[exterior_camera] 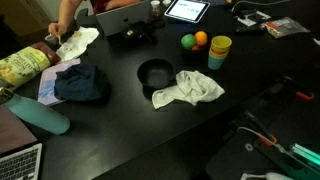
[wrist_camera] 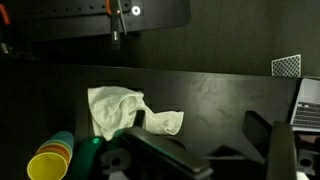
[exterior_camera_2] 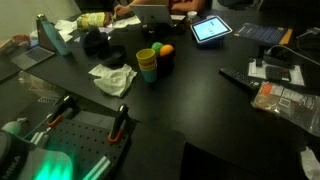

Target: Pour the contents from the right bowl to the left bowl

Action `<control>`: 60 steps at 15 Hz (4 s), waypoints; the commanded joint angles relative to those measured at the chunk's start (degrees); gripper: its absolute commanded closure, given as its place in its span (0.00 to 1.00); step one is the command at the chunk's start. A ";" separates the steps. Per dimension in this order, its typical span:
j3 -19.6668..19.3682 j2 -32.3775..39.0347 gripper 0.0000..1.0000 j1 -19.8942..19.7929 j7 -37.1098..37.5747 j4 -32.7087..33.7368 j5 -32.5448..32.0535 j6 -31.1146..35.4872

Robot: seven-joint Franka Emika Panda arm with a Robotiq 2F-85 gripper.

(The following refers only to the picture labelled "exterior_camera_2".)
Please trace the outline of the person's hand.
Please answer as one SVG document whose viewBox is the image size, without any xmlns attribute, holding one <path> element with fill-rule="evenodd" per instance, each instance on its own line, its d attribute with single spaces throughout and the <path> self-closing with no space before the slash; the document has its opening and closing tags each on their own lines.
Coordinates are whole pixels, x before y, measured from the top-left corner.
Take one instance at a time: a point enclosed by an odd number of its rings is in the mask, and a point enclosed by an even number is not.
<svg viewBox="0 0 320 180">
<path fill-rule="evenodd" d="M 127 13 L 130 13 L 131 12 L 131 8 L 129 5 L 126 5 L 126 6 L 123 6 L 123 5 L 117 5 L 115 8 L 114 8 L 114 13 L 117 15 L 117 16 L 122 16 L 122 15 L 125 15 Z"/>
</svg>

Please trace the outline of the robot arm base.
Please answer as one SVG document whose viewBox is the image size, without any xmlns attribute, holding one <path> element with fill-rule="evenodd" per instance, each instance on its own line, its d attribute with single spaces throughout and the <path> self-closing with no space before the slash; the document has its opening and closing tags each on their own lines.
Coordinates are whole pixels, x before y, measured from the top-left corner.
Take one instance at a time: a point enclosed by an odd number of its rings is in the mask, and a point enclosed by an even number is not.
<svg viewBox="0 0 320 180">
<path fill-rule="evenodd" d="M 11 121 L 0 130 L 0 180 L 73 180 L 71 158 L 24 140 L 20 122 Z"/>
</svg>

